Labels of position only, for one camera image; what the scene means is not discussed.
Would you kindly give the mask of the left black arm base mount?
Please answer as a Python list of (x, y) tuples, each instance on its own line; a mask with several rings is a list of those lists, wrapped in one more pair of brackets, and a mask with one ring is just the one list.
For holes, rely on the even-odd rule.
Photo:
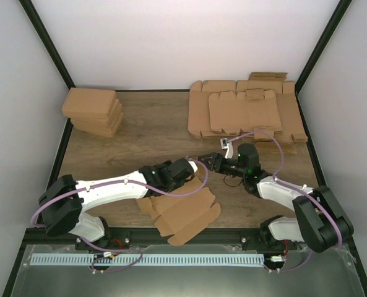
[(131, 247), (131, 230), (129, 228), (111, 228), (109, 235), (106, 235), (104, 238), (92, 244), (101, 248), (101, 250), (89, 246), (82, 239), (75, 244), (75, 248), (77, 251), (88, 252), (105, 252), (117, 249), (125, 250), (127, 253), (140, 251), (138, 247)]

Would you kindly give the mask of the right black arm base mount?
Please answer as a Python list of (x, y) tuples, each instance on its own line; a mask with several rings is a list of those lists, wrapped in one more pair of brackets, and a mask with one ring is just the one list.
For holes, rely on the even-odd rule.
[(283, 241), (276, 240), (269, 231), (261, 228), (245, 228), (240, 231), (241, 245), (243, 250), (263, 252), (282, 252), (286, 249)]

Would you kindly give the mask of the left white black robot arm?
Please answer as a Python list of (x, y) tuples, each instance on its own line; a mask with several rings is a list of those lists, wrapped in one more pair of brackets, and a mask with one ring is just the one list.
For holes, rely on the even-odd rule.
[(192, 180), (197, 170), (194, 161), (180, 158), (98, 181), (76, 181), (72, 175), (64, 175), (39, 198), (39, 205), (46, 206), (40, 212), (45, 232), (50, 237), (76, 235), (104, 250), (111, 244), (111, 231), (104, 218), (91, 216), (88, 210), (116, 201), (171, 193)]

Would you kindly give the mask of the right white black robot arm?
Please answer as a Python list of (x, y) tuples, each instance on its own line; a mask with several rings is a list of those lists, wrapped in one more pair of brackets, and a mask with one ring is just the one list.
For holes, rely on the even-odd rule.
[(248, 193), (295, 213), (293, 218), (276, 216), (261, 225), (260, 241), (265, 248), (275, 249), (282, 240), (289, 240), (321, 253), (351, 237), (353, 224), (330, 188), (298, 186), (272, 176), (262, 169), (253, 144), (239, 145), (237, 158), (232, 157), (231, 144), (222, 147), (226, 154), (209, 153), (198, 160), (210, 171), (241, 178)]

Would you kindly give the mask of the brown cardboard box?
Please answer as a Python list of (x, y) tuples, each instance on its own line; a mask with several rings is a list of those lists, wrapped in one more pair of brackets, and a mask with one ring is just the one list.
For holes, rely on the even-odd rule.
[(190, 196), (157, 196), (137, 200), (140, 210), (154, 219), (154, 226), (168, 244), (182, 246), (206, 229), (221, 214), (208, 187)]

